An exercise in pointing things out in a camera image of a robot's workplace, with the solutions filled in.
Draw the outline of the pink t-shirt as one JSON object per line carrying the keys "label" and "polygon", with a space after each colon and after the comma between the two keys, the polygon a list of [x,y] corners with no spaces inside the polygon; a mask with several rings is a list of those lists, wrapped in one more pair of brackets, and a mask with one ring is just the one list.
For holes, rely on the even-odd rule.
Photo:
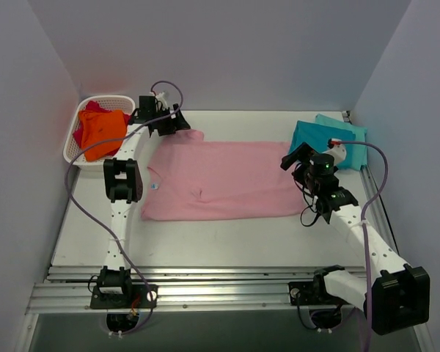
{"label": "pink t-shirt", "polygon": [[148,162],[145,221],[215,221],[299,214],[304,201],[281,169],[287,142],[207,142],[201,131],[165,137]]}

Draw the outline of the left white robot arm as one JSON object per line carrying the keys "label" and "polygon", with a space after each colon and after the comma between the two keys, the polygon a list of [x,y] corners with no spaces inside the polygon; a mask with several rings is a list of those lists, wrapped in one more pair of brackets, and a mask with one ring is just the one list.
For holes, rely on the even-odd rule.
{"label": "left white robot arm", "polygon": [[167,103],[166,92],[143,95],[139,98],[138,109],[129,119],[128,138],[115,156],[103,163],[105,192],[111,206],[111,233],[95,296],[107,298],[116,307],[126,307],[133,300],[131,264],[127,256],[131,222],[137,202],[143,195],[137,154],[152,132],[165,136],[189,128],[179,105],[176,103],[170,107]]}

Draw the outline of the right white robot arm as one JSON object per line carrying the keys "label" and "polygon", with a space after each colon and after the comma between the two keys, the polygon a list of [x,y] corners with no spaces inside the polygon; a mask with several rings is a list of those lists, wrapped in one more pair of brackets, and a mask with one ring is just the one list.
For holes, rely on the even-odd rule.
{"label": "right white robot arm", "polygon": [[311,295],[323,304],[351,304],[364,313],[372,331],[379,335],[426,323],[430,311],[428,272],[411,266],[390,248],[367,220],[370,205],[360,205],[335,175],[349,144],[330,139],[328,150],[319,153],[303,142],[283,157],[280,165],[283,170],[293,169],[293,179],[310,201],[315,219],[333,227],[364,262],[364,279],[341,265],[318,269]]}

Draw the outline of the folded teal t-shirt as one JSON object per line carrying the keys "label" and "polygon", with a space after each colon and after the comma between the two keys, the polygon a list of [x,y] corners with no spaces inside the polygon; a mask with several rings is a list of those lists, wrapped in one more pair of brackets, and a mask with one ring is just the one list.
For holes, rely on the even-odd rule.
{"label": "folded teal t-shirt", "polygon": [[[317,152],[324,153],[328,150],[328,140],[330,139],[356,141],[356,134],[343,128],[298,121],[293,132],[288,154],[291,154],[303,142],[307,143]],[[336,164],[336,166],[339,169],[355,169],[359,171],[362,167],[362,158],[357,155],[357,145],[348,145],[345,149],[347,153],[345,160]]]}

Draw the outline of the white perforated plastic basket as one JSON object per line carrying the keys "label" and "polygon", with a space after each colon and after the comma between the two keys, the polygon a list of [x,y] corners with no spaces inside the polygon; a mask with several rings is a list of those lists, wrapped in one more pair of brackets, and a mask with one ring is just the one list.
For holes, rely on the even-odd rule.
{"label": "white perforated plastic basket", "polygon": [[73,115],[72,122],[67,134],[63,156],[70,162],[80,151],[82,135],[82,124],[78,118],[78,113],[83,110],[98,110],[101,112],[120,110],[126,115],[130,115],[136,108],[134,100],[124,95],[96,95],[82,100]]}

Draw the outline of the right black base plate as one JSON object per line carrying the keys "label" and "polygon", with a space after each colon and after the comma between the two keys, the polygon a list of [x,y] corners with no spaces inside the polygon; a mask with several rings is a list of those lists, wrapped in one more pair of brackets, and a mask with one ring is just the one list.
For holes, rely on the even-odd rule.
{"label": "right black base plate", "polygon": [[341,298],[319,293],[312,281],[289,282],[287,286],[292,306],[348,305],[348,302]]}

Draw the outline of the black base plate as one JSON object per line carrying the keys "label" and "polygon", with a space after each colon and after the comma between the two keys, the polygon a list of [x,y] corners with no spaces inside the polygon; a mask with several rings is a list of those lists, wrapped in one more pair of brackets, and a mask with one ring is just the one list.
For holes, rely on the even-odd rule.
{"label": "black base plate", "polygon": [[123,287],[93,287],[89,307],[91,309],[149,309],[155,308],[158,299],[158,287],[153,285],[150,291],[144,285]]}
{"label": "black base plate", "polygon": [[348,305],[348,302],[341,298],[319,293],[312,281],[289,282],[287,286],[292,306]]}

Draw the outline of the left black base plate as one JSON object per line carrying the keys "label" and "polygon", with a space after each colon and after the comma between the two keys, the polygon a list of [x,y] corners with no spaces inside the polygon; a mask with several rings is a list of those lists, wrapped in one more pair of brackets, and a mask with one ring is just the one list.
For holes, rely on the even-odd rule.
{"label": "left black base plate", "polygon": [[150,291],[144,285],[123,287],[93,287],[89,307],[91,309],[149,309],[155,308],[158,299],[158,287],[153,285]]}

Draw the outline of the aluminium rail frame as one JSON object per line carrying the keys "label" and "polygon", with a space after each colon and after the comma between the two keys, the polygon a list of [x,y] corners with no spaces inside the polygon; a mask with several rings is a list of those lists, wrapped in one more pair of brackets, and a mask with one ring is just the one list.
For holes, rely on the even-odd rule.
{"label": "aluminium rail frame", "polygon": [[158,286],[142,329],[110,335],[106,314],[89,307],[105,231],[81,212],[110,217],[103,181],[82,172],[73,189],[47,277],[34,286],[21,351],[360,351],[366,331],[345,307],[333,332],[306,329],[309,307],[290,304],[289,282],[339,264],[364,275],[345,239],[312,214],[271,219],[144,222],[131,225],[131,258]]}

